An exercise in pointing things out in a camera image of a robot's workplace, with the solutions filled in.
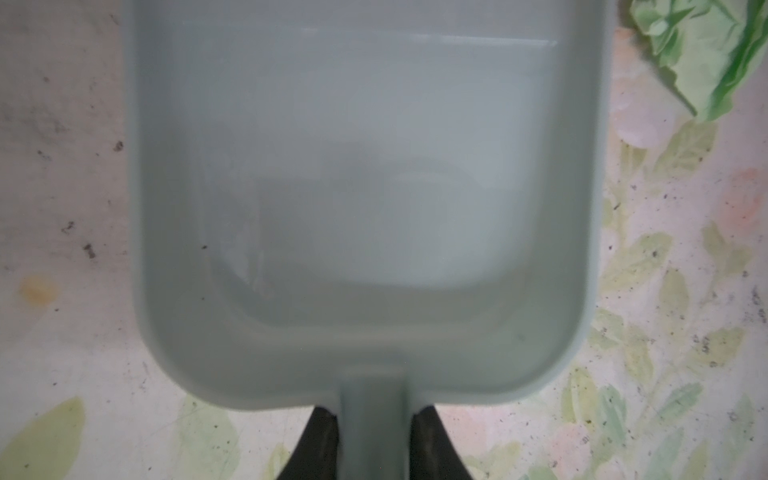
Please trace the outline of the grey-green plastic dustpan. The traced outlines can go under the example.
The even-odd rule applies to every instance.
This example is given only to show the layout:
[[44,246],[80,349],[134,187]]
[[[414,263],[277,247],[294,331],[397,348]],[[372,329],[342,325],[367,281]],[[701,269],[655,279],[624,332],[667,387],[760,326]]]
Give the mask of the grey-green plastic dustpan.
[[138,328],[234,410],[322,407],[337,479],[533,394],[599,266],[613,1],[127,1]]

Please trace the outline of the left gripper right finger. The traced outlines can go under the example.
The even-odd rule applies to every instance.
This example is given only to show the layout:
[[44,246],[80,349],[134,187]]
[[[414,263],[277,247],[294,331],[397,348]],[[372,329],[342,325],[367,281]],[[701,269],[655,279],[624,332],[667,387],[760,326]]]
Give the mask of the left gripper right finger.
[[434,406],[412,417],[410,480],[472,480]]

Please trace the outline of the light green paper scrap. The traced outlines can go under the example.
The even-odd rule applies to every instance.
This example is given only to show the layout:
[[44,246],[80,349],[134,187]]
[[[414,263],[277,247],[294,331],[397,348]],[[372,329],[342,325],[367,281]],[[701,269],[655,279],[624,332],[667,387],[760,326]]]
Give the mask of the light green paper scrap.
[[731,110],[734,93],[767,52],[765,1],[632,1],[629,15],[699,121]]

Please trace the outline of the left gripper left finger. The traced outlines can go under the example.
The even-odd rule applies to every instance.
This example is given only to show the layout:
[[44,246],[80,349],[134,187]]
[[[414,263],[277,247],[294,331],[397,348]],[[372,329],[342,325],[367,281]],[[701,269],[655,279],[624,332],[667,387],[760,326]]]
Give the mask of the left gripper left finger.
[[336,480],[339,428],[336,416],[315,407],[277,480]]

